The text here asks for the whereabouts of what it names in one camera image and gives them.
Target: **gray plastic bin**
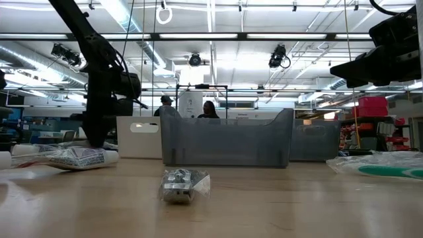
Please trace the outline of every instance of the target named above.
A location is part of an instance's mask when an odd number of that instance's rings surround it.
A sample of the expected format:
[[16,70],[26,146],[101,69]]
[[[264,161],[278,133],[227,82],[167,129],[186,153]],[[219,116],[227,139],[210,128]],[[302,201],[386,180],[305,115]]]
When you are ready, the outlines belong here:
[[269,121],[181,118],[174,108],[162,106],[160,119],[166,165],[288,165],[292,109]]
[[295,119],[290,161],[326,161],[338,155],[340,121]]

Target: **person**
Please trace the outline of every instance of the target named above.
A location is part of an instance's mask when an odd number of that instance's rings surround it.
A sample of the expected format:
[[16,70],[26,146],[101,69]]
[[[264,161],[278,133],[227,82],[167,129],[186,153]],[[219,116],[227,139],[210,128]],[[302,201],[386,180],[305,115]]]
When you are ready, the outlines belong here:
[[216,108],[214,107],[214,104],[212,101],[206,101],[203,105],[203,112],[204,114],[201,114],[198,116],[198,118],[217,118],[219,119],[219,116],[216,114]]
[[[172,106],[173,100],[169,96],[162,96],[160,98],[162,106]],[[160,108],[154,112],[154,116],[160,116]]]

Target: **green object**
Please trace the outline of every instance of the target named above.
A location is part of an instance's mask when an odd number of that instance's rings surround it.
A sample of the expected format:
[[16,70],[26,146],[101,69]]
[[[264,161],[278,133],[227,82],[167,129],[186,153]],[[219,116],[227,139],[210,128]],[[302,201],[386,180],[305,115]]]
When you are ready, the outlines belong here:
[[381,165],[364,165],[358,168],[358,170],[359,172],[367,175],[404,177],[423,180],[423,169],[421,168],[412,169]]

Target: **woman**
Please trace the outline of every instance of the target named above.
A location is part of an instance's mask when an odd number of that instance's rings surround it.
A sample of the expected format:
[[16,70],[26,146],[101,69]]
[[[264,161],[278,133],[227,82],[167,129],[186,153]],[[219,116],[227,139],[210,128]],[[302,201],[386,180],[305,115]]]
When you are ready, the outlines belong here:
[[198,118],[219,118],[216,114],[216,108],[211,101],[206,101],[204,103],[203,112],[204,114],[199,115]]

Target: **ceiling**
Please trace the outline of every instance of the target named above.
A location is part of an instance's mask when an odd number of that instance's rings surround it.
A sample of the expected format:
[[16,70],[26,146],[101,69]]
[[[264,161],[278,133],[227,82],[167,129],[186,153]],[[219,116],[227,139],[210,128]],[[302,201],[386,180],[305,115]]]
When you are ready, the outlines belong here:
[[[83,11],[89,13],[89,22],[100,33],[122,33],[124,30],[114,20],[112,15],[102,7],[99,1],[93,1],[95,10],[88,9],[87,0],[75,1]],[[136,0],[133,16],[145,32],[208,32],[209,25],[214,32],[240,32],[241,19],[245,32],[345,32],[346,23],[343,11],[327,12],[331,9],[344,7],[340,0],[297,0],[297,11],[291,11],[292,0],[242,0],[242,6],[247,8],[243,15],[238,12],[238,0],[215,0],[215,17],[208,20],[207,0],[177,0],[167,1],[173,8],[173,17],[167,24],[159,24],[155,19],[156,6],[161,1]],[[354,6],[354,1],[347,0],[348,6]],[[368,0],[359,0],[358,11],[348,10],[348,28],[351,32],[368,32],[368,30],[388,18],[380,12],[370,11]],[[384,0],[387,9],[406,9],[414,5],[414,0]],[[194,8],[194,10],[178,9],[177,7]],[[168,17],[167,12],[160,14],[162,19]],[[48,1],[9,0],[0,1],[0,32],[9,33],[67,33],[68,27],[53,11]],[[48,42],[48,41],[18,41],[17,43],[33,52],[55,59],[50,52],[54,43],[62,43],[65,47],[79,52],[76,42]],[[285,44],[287,52],[291,52],[292,65],[283,73],[269,70],[270,54],[278,43]],[[216,81],[220,85],[230,87],[252,87],[265,85],[266,87],[300,89],[318,89],[325,86],[318,79],[334,80],[329,73],[330,64],[349,61],[348,45],[346,42],[214,42]],[[123,42],[111,42],[120,52],[124,49]],[[332,49],[324,53],[325,48]],[[351,42],[350,51],[354,58],[361,53],[368,52],[374,47],[372,42]],[[155,42],[154,48],[164,58],[173,60],[176,69],[186,67],[186,56],[193,52],[200,53],[203,60],[211,60],[210,43],[206,41]],[[176,83],[173,78],[154,77],[152,64],[143,63],[145,56],[135,42],[128,42],[124,56],[130,64],[130,71],[139,73],[143,87],[167,87]],[[66,63],[57,60],[66,67]],[[205,74],[205,83],[212,83],[210,73]]]

